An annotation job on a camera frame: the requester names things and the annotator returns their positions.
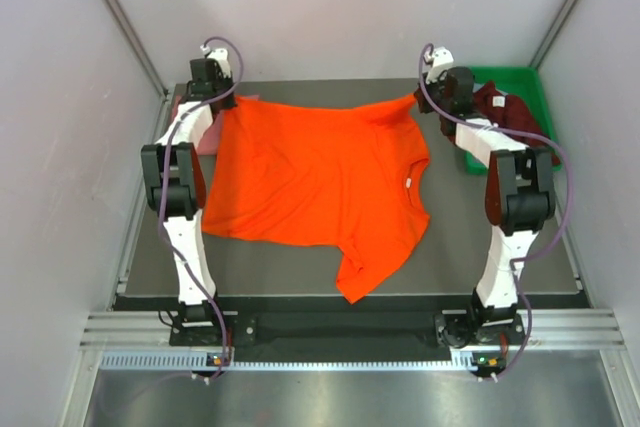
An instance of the table surface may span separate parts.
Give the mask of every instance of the table surface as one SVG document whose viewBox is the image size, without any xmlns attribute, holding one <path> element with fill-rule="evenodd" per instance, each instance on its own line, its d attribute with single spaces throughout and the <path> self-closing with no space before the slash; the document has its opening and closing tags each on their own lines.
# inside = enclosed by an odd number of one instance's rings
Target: table surface
<svg viewBox="0 0 640 427">
<path fill-rule="evenodd" d="M 622 426 L 597 352 L 526 353 L 495 385 L 467 372 L 166 376 L 100 371 L 85 427 Z"/>
<path fill-rule="evenodd" d="M 350 108 L 400 97 L 415 90 L 415 79 L 255 82 L 243 94 L 306 107 Z M 430 225 L 405 265 L 371 295 L 468 294 L 484 270 L 491 238 L 484 213 L 485 177 L 465 173 L 463 153 L 439 131 L 435 114 L 412 115 L 431 152 L 420 193 Z M 215 157 L 200 158 L 208 187 Z M 178 279 L 171 255 L 156 233 L 157 217 L 145 208 L 133 256 L 127 296 L 176 296 Z M 550 220 L 533 250 L 557 231 Z M 336 247 L 294 247 L 204 235 L 209 269 L 220 295 L 340 295 L 335 276 Z M 529 293 L 575 293 L 577 286 L 563 243 L 523 273 Z"/>
</svg>

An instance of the green plastic bin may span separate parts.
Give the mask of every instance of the green plastic bin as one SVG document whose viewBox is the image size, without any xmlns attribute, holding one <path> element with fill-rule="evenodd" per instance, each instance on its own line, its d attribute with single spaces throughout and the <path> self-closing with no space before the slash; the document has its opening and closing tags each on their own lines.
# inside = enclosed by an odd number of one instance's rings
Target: green plastic bin
<svg viewBox="0 0 640 427">
<path fill-rule="evenodd" d="M 530 67 L 470 67 L 476 84 L 486 84 L 493 80 L 496 88 L 507 94 L 514 94 L 522 98 L 535 117 L 538 125 L 551 140 L 556 140 L 556 133 L 551 122 L 549 106 L 544 97 L 544 90 L 540 83 L 538 72 Z M 467 172 L 474 175 L 484 175 L 487 169 L 473 155 L 466 152 L 465 161 Z"/>
</svg>

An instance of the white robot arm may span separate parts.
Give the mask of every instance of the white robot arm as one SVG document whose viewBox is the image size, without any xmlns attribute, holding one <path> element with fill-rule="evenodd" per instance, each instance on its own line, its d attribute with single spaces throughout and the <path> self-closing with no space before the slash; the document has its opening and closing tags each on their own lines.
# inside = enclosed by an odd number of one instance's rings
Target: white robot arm
<svg viewBox="0 0 640 427">
<path fill-rule="evenodd" d="M 216 285 L 207 266 L 202 242 L 202 209 L 206 188 L 195 149 L 207 129 L 213 124 L 220 109 L 234 105 L 233 96 L 217 105 L 190 112 L 203 100 L 223 93 L 233 85 L 231 67 L 226 49 L 211 51 L 202 47 L 204 58 L 191 61 L 193 80 L 177 109 L 177 114 L 166 133 L 155 144 L 142 149 L 142 165 L 147 202 L 159 213 L 162 193 L 162 172 L 165 147 L 171 138 L 170 180 L 167 191 L 167 212 L 164 228 L 171 244 L 187 260 L 195 279 L 214 297 Z M 211 323 L 208 302 L 204 293 L 188 274 L 184 262 L 174 255 L 180 292 L 178 300 L 183 307 L 181 320 L 185 325 Z"/>
<path fill-rule="evenodd" d="M 448 114 L 464 123 L 440 118 L 442 133 L 458 147 L 470 152 L 487 167 L 485 211 L 492 225 L 491 245 L 482 278 L 472 294 L 465 329 L 473 339 L 495 337 L 518 321 L 519 278 L 523 262 L 544 222 L 555 212 L 551 153 L 532 149 L 493 129 L 473 102 L 474 77 L 465 67 L 454 67 L 451 53 L 443 48 L 425 55 L 431 69 L 425 76 L 427 92 Z M 431 112 L 421 90 L 416 98 L 423 113 Z"/>
</svg>

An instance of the dark red cloth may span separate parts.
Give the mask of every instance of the dark red cloth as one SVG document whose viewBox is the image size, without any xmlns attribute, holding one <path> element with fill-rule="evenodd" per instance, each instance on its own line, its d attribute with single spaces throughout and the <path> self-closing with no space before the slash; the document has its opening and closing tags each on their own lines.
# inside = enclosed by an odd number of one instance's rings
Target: dark red cloth
<svg viewBox="0 0 640 427">
<path fill-rule="evenodd" d="M 504 97 L 504 106 L 494 106 L 494 97 Z M 540 134 L 548 137 L 536 122 L 527 104 L 517 95 L 503 94 L 496 89 L 493 81 L 487 82 L 478 91 L 473 94 L 473 100 L 476 108 L 480 113 L 485 115 L 492 123 L 498 124 L 498 127 L 507 129 L 522 130 L 533 134 Z M 527 144 L 530 147 L 539 147 L 546 145 L 541 140 L 529 139 L 528 137 L 520 137 L 511 135 L 511 138 Z M 560 165 L 560 159 L 554 153 L 553 165 Z"/>
</svg>

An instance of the white wall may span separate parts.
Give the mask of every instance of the white wall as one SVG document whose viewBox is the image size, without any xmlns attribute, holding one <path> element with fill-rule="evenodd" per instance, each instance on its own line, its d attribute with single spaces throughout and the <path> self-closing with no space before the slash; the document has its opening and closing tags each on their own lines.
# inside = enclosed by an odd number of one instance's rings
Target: white wall
<svg viewBox="0 0 640 427">
<path fill-rule="evenodd" d="M 0 425 L 54 425 L 157 94 L 101 0 L 0 0 Z"/>
<path fill-rule="evenodd" d="M 528 64 L 562 0 L 120 0 L 166 83 L 227 35 L 249 80 L 415 77 L 427 41 L 462 63 Z"/>
<path fill-rule="evenodd" d="M 612 307 L 640 372 L 638 0 L 581 0 L 541 75 L 575 165 L 571 223 L 596 301 Z"/>
</svg>

